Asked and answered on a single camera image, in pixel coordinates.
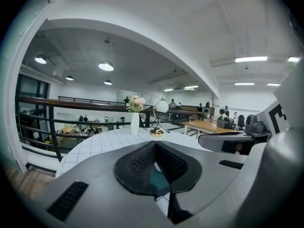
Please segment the white ceiling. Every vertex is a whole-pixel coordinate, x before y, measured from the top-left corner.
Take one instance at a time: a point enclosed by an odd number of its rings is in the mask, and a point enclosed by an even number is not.
[[[56,1],[64,1],[68,7],[68,0]],[[71,4],[76,6],[77,0],[69,1],[74,1]],[[212,68],[211,73],[216,75],[221,85],[248,81],[262,85],[281,82],[295,66],[294,63],[287,62],[288,57],[303,56],[303,49],[289,24],[287,10],[278,0],[102,1],[108,4],[115,1],[133,2],[137,7],[132,12],[138,13],[138,16],[139,9],[146,10],[146,16],[149,16],[151,10],[166,11],[176,21],[176,26],[171,27],[172,30],[180,28],[177,24],[180,23],[190,31],[196,40],[195,45],[207,54]],[[169,19],[161,17],[161,14],[150,19],[169,23]],[[38,38],[33,39],[26,57],[43,51],[52,60],[60,64],[62,61],[65,62],[64,75],[75,75],[76,82],[103,83],[110,76],[99,70],[97,64],[105,59],[110,59],[114,64],[115,71],[109,78],[113,81],[136,76],[145,82],[151,82],[173,74],[174,69],[177,69],[177,73],[183,72],[173,62],[147,47],[100,31],[75,28],[48,29],[39,31],[37,36]],[[103,42],[106,37],[115,43],[112,49]],[[252,56],[268,56],[268,60],[238,64],[234,62],[236,57]],[[167,88],[194,83],[201,82],[194,79],[193,75],[183,74],[154,85]]]

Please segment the white vase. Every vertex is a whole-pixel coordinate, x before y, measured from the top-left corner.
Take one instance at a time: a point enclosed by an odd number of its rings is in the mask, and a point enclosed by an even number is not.
[[[131,120],[131,134],[136,136],[139,129],[139,113],[133,112]]]

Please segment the wooden desk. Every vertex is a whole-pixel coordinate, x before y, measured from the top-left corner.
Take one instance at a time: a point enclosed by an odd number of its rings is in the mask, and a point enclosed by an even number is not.
[[[197,130],[196,138],[198,138],[200,131],[206,133],[226,133],[233,132],[235,130],[226,129],[216,126],[216,123],[205,122],[203,120],[196,120],[183,123],[185,125],[184,134],[187,135],[188,128],[193,128]]]

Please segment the white tile tabletop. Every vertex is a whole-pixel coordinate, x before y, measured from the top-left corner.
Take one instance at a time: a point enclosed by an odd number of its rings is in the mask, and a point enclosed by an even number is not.
[[[169,141],[187,147],[209,151],[202,148],[196,138],[173,131],[170,131],[170,133],[165,132],[163,137],[156,138],[150,135],[149,130],[150,129],[145,130],[139,128],[138,134],[133,136],[131,135],[130,128],[122,128],[100,133],[82,141],[62,159],[56,172],[56,178],[91,156],[145,141]],[[158,198],[156,203],[163,213],[167,215],[169,194]]]

